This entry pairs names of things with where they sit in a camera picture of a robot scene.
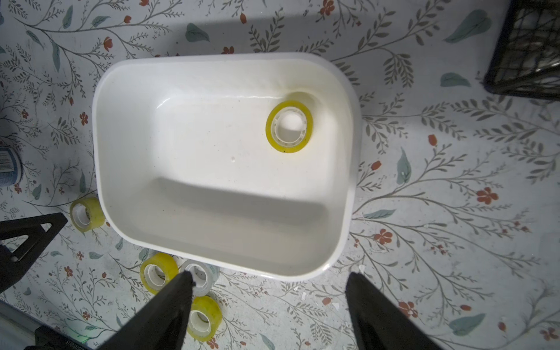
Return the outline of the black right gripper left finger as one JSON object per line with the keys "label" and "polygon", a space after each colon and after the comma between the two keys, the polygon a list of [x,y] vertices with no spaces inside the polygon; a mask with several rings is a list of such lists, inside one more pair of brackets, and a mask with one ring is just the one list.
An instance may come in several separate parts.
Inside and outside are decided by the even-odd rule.
{"label": "black right gripper left finger", "polygon": [[190,272],[175,276],[101,349],[181,349],[186,336],[194,282]]}

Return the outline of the yellow tape roll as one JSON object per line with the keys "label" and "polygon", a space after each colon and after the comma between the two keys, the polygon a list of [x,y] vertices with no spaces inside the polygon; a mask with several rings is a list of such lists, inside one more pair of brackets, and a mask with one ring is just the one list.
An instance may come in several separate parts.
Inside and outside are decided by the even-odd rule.
{"label": "yellow tape roll", "polygon": [[197,341],[214,338],[223,320],[219,304],[209,296],[195,297],[188,319],[188,333]]}
{"label": "yellow tape roll", "polygon": [[280,153],[296,153],[309,143],[313,124],[307,106],[297,101],[286,101],[271,111],[265,125],[265,135],[271,147]]}
{"label": "yellow tape roll", "polygon": [[158,294],[179,273],[179,267],[172,256],[156,253],[141,264],[141,282],[148,292]]}
{"label": "yellow tape roll", "polygon": [[100,228],[106,222],[100,201],[96,197],[74,201],[69,213],[72,224],[81,233]]}

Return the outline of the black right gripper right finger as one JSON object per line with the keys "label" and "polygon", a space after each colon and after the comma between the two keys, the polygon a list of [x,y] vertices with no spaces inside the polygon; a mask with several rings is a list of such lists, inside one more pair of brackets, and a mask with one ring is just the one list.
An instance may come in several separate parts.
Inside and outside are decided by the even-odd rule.
{"label": "black right gripper right finger", "polygon": [[346,298],[358,349],[430,349],[431,340],[362,274],[351,273]]}

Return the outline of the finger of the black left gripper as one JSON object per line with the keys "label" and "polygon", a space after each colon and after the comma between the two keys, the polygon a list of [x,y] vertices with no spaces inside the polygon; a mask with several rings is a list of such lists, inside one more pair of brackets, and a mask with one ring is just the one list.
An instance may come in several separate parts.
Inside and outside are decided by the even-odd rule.
{"label": "finger of the black left gripper", "polygon": [[1,293],[22,280],[67,223],[62,213],[1,222],[1,240],[26,236],[14,252],[1,245]]}

